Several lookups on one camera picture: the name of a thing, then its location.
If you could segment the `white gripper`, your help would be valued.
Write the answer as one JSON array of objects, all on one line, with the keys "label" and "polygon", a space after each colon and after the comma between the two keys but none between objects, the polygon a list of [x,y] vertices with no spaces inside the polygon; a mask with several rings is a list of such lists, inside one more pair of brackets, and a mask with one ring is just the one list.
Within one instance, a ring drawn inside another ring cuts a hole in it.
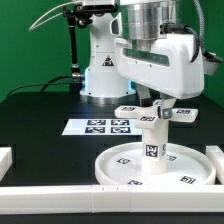
[{"label": "white gripper", "polygon": [[161,99],[161,119],[172,117],[175,98],[188,99],[201,94],[204,88],[203,57],[202,53],[199,53],[195,61],[191,61],[194,49],[193,35],[168,34],[165,39],[157,39],[152,43],[150,53],[160,57],[167,56],[168,65],[150,62],[146,57],[138,59],[136,53],[126,56],[125,53],[132,47],[130,40],[116,38],[114,46],[119,74],[138,83],[137,94],[141,107],[153,105],[147,87],[172,96],[164,96]]}]

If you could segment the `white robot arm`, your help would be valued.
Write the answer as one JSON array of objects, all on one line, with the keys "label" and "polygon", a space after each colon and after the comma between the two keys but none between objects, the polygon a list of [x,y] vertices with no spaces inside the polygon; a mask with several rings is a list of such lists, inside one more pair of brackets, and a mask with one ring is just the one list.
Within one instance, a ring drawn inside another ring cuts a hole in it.
[{"label": "white robot arm", "polygon": [[86,89],[95,97],[121,97],[131,82],[141,102],[148,89],[163,95],[158,115],[172,116],[177,99],[204,89],[204,76],[223,59],[204,49],[203,33],[178,22],[180,0],[84,0],[94,17]]}]

